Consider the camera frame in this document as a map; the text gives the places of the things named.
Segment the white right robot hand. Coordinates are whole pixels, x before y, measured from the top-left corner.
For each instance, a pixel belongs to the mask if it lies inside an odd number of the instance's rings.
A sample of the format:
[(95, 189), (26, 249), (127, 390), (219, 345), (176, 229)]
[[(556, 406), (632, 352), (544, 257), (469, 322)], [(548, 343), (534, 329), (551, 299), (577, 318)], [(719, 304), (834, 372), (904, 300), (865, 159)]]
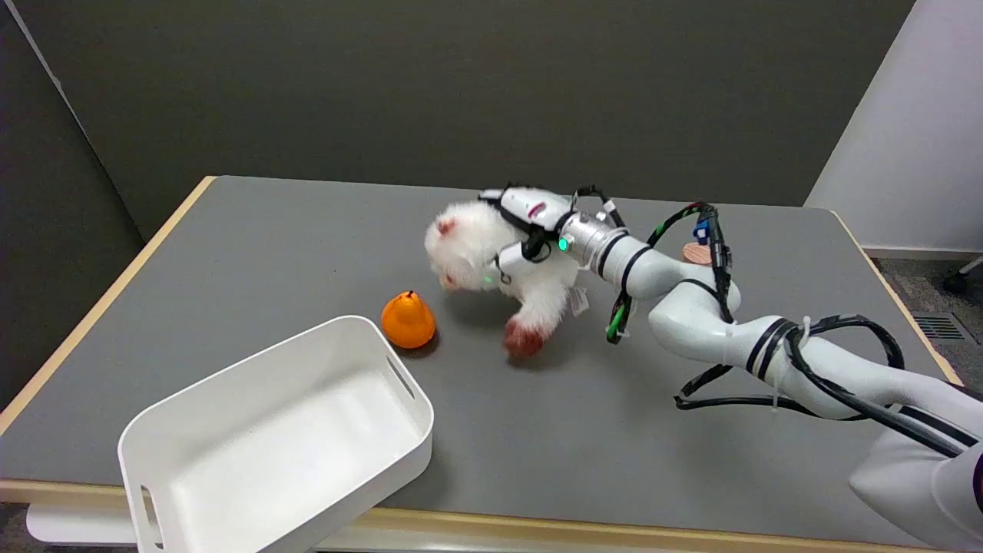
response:
[(572, 288), (594, 222), (576, 209), (581, 195), (577, 191), (565, 197), (516, 184), (478, 193), (478, 202), (491, 208), (494, 219), (507, 227), (509, 235), (505, 244), (495, 246), (478, 265), (482, 286), (519, 290), (531, 280), (556, 279)]

